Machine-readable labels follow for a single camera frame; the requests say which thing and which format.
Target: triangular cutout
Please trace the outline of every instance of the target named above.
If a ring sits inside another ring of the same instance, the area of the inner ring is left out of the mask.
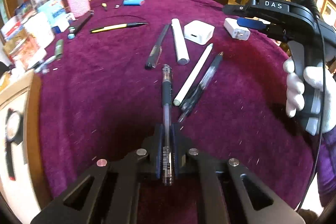
[[[64,199],[63,204],[67,207],[80,211],[86,201],[87,195],[91,189],[94,177],[86,177],[73,191]]]
[[[254,210],[259,211],[273,204],[273,200],[257,185],[255,185],[246,174],[243,174],[240,177],[249,195]]]

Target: glove finger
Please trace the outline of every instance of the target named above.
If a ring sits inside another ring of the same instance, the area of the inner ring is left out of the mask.
[[[294,61],[292,57],[288,58],[282,66],[283,70],[287,73],[293,73],[294,72]]]
[[[323,68],[322,67],[306,67],[303,71],[303,78],[315,89],[323,90]],[[325,93],[331,94],[336,90],[336,82],[331,73],[325,69]]]
[[[298,111],[305,106],[305,100],[302,94],[298,94],[287,89],[287,101],[289,101]]]
[[[287,114],[287,116],[290,117],[290,118],[293,118],[295,116],[295,113],[296,113],[295,106],[287,100],[286,101],[286,114]]]
[[[303,81],[295,73],[287,75],[287,88],[298,94],[303,94],[305,91]]]

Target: white charger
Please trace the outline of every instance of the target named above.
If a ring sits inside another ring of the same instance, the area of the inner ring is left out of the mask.
[[[224,21],[224,28],[229,32],[232,38],[238,40],[247,40],[250,37],[250,30],[237,24],[237,20],[227,17]]]
[[[184,26],[184,38],[200,45],[205,45],[213,36],[215,27],[199,20]]]

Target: barcode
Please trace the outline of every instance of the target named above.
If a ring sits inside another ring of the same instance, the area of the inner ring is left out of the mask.
[[[162,169],[170,170],[170,163],[169,163],[169,147],[165,146],[162,149]]]

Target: wristwatch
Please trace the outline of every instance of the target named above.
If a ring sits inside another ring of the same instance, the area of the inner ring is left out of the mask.
[[[5,133],[6,133],[6,165],[8,170],[8,176],[10,180],[16,180],[12,159],[12,143],[17,145],[23,141],[23,118],[20,112],[14,111],[11,108],[8,109],[6,121],[5,121]]]

